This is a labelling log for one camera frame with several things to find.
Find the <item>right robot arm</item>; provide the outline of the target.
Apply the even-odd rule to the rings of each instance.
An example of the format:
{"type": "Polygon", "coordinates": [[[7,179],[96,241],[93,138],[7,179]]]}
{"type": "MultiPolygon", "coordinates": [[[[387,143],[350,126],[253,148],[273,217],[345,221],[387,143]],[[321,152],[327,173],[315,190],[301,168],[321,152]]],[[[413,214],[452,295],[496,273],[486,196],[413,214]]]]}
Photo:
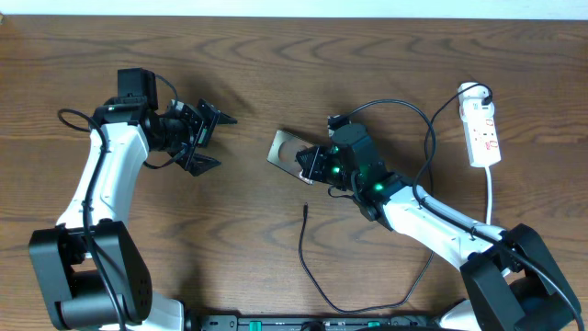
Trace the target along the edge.
{"type": "Polygon", "coordinates": [[[368,220],[410,236],[459,271],[468,297],[438,318],[440,327],[584,328],[577,297],[534,229],[481,223],[431,197],[386,168],[361,124],[338,128],[331,142],[297,152],[302,176],[345,191],[368,220]]]}

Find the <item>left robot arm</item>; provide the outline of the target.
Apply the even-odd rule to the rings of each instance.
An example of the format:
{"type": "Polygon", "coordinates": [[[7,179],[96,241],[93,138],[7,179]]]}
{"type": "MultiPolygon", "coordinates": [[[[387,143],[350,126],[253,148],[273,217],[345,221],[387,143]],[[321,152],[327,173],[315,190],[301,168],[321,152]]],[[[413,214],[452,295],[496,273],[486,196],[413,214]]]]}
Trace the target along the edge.
{"type": "Polygon", "coordinates": [[[157,81],[142,68],[118,71],[118,93],[86,121],[91,147],[74,196],[57,223],[33,232],[29,257],[58,330],[199,330],[185,305],[157,293],[128,221],[148,155],[164,152],[197,177],[220,161],[199,153],[218,125],[236,119],[201,99],[173,98],[158,113],[157,81]]]}

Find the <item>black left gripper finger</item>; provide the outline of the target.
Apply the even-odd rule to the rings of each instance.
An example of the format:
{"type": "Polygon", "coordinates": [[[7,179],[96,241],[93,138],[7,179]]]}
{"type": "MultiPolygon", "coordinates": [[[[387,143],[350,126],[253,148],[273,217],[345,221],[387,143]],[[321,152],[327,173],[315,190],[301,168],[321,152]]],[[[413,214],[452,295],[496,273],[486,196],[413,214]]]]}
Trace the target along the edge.
{"type": "Polygon", "coordinates": [[[233,125],[238,123],[236,118],[221,112],[203,98],[198,101],[197,111],[207,132],[210,133],[213,133],[218,125],[233,125]]]}
{"type": "Polygon", "coordinates": [[[198,177],[214,167],[220,166],[221,161],[214,159],[203,154],[192,154],[186,160],[183,165],[185,171],[187,171],[193,177],[198,177]]]}

